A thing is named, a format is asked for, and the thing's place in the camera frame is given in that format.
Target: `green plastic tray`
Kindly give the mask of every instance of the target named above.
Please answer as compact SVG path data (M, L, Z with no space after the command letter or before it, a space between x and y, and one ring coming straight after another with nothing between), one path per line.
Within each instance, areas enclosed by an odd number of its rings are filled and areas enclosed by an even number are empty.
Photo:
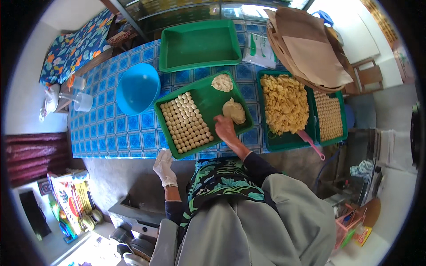
M241 49L232 20L209 20L169 27L161 33L162 72L237 65Z
M342 127L343 127L343 136L341 137L337 137L331 140L327 140L324 142L321 142L321 132L320 132L320 124L316 123L315 125L315 131L317 133L317 141L319 142L319 144L321 146L328 146L328 145L332 145L341 141L344 141L348 138L348 126L346 125L346 112L345 112L345 102L343 101L343 95L342 92L335 92L335 93L330 93L327 94L330 98L335 98L337 97L339 99L339 104L340 104L340 114L342 116ZM318 117L318 110L317 110L317 103L315 102L315 98L313 99L313 105L314 105L314 114L315 117Z
M213 78L220 74L228 74L231 77L232 84L234 86L232 91L222 92L222 91L218 91L217 89L211 86ZM197 105L197 108L200 110L200 114L203 115L204 122L210 128L210 132L214 136L214 140L200 147L192 149L189 152L184 152L182 154L179 154L175 144L173 143L172 136L170 135L169 129L167 128L166 121L163 118L163 114L160 109L160 104L169 102L172 99L177 98L179 94L183 94L187 91L191 93L191 97L194 100L194 103ZM171 92L167 94L166 96L161 97L155 102L154 104L155 113L158 116L161 129L163 130L164 136L166 137L167 144L169 145L170 151L172 152L172 155L174 158L182 159L191 154L200 152L208 147L211 147L213 145L216 145L222 142L222 140L216 134L216 131L214 128L215 121L213 120L213 117L219 114L222 114L222 106L225 104L225 102L229 101L231 97L234 98L235 102L240 103L243 106L245 111L245 118L246 118L245 122L241 125L234 125L235 132L237 135L239 135L252 129L254 126L254 122L247 108L247 104L245 103L244 98L241 92L239 91L238 86L236 85L234 78L232 77L232 74L229 71L221 71L211 76L202 78L196 82L193 82L178 90L175 90L174 92Z
M286 151L291 149L297 149L297 148L303 148L303 147L310 147L309 143L303 141L298 134L291 134L290 132L284 132L281 136L276 136L274 138L271 138L273 136L272 132L269 132L269 126L266 124L266 117L265 117L265 100L263 99L263 91L262 86L260 85L260 79L264 74L272 75L272 76L279 76L281 74L287 74L289 76L292 76L290 72L288 71L274 71L274 70L260 70L257 73L257 89L259 91L259 103L260 103L260 110L262 114L262 124L263 124L263 131L265 133L265 140L266 140L266 148L270 152L279 152L279 151ZM305 127L305 132L312 138L314 142L317 141L317 135L316 135L316 129L315 129L315 116L314 116L314 106L312 102L314 101L314 92L311 88L305 86L305 90L307 91L308 95L308 105L309 105L309 118L308 118L308 124Z

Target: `floral cloth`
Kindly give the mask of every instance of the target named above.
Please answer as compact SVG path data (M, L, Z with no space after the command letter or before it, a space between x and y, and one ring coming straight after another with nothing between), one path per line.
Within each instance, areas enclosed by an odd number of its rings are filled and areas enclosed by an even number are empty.
M240 197L265 202L261 188L249 180L247 169L237 157L198 160L188 184L188 204L180 224L180 236L201 206L218 197Z
M111 46L106 38L114 14L108 9L86 23L78 32L61 34L53 41L43 64L40 83L64 83L68 77Z

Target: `dark sleeve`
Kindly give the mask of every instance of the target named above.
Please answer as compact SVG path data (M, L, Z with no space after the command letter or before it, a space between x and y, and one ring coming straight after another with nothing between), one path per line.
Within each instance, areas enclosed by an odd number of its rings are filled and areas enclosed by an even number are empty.
M263 181L271 174L280 174L280 172L262 159L259 155L251 152L244 160L244 166L250 175L250 181L258 187L262 187Z
M165 201L164 206L166 207L166 218L179 226L184 215L183 203L181 201Z

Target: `dough ball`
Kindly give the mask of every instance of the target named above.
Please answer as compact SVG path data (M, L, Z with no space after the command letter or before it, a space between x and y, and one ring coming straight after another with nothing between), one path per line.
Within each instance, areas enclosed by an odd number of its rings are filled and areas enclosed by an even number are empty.
M228 74L221 74L214 77L212 86L213 88L223 92L230 92L234 88L232 79Z
M223 115L232 118L235 124L241 125L245 122L245 111L240 103L234 102L234 98L231 99L222 107Z

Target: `white plastic bag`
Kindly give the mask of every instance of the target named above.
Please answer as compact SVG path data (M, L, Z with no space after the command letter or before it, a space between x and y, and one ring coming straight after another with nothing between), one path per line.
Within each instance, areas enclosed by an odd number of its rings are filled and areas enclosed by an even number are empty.
M40 122L44 121L44 118L49 114L56 111L56 108L58 107L58 101L59 101L59 90L60 85L59 84L53 84L49 87L49 89L45 90L45 100L44 100L44 106L40 109L40 115L38 119Z
M277 58L267 37L247 33L242 60L257 66L275 69Z

